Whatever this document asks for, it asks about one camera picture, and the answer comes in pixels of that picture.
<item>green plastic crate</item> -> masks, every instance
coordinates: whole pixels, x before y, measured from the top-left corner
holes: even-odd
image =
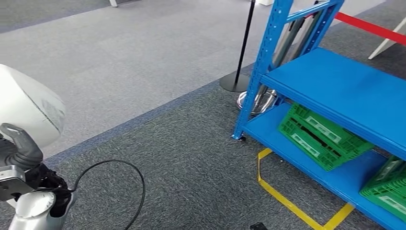
[[[340,154],[362,154],[370,150],[374,145],[357,135],[338,126],[334,122],[316,114],[298,103],[294,103],[289,110],[288,116],[307,124],[316,136],[328,143]]]
[[[390,157],[360,194],[406,222],[406,162]]]
[[[283,119],[278,130],[327,171],[360,155],[360,153],[340,154],[313,134],[303,123],[289,116]]]

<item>yellow floor tape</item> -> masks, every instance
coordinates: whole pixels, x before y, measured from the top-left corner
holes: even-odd
[[[266,181],[262,180],[260,174],[260,161],[272,153],[270,149],[264,149],[258,153],[258,183],[273,197],[275,197],[279,202],[285,205],[289,210],[291,210],[295,215],[302,219],[306,224],[315,230],[333,230],[335,229],[354,209],[350,204],[346,204],[340,209],[324,226],[317,223],[314,219],[308,216],[305,212],[299,209],[296,205],[290,202],[286,197],[276,191],[272,186],[270,186]]]

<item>shelf upright post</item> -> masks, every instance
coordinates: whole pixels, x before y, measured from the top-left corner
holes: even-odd
[[[261,75],[265,74],[268,70],[268,66],[271,65],[272,55],[275,51],[279,37],[281,36],[283,27],[286,24],[286,19],[289,16],[292,4],[293,0],[276,0],[272,6],[268,24],[257,55],[257,60],[252,70],[251,79],[247,88],[247,95],[232,135],[234,139],[240,139],[242,136],[242,127],[248,122],[255,96],[260,87]]]

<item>chrome stanchion base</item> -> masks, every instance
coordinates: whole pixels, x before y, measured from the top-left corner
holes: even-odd
[[[247,91],[240,93],[237,98],[237,106],[239,109],[242,108]],[[273,102],[276,99],[276,91],[268,90],[262,96],[260,94],[255,98],[254,108],[251,111],[251,115],[259,115],[265,112],[270,106],[273,105]]]

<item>stanchion base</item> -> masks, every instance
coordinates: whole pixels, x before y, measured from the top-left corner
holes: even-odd
[[[239,107],[239,109],[242,108],[242,104],[244,102],[245,96],[247,95],[247,92],[242,92],[238,98],[237,98],[237,106]],[[254,106],[254,109],[251,111],[251,115],[259,115],[263,112],[265,112],[265,110],[271,106],[273,104],[273,101],[276,99],[276,91],[275,90],[270,90],[267,91],[263,97],[262,100],[260,102],[258,102],[259,100],[259,95],[257,95],[257,97],[255,98],[255,103],[257,104],[257,106]]]
[[[230,73],[220,78],[220,86],[230,92],[244,92],[247,90],[249,84],[249,76],[240,74],[237,84],[234,84],[236,81],[236,74]]]

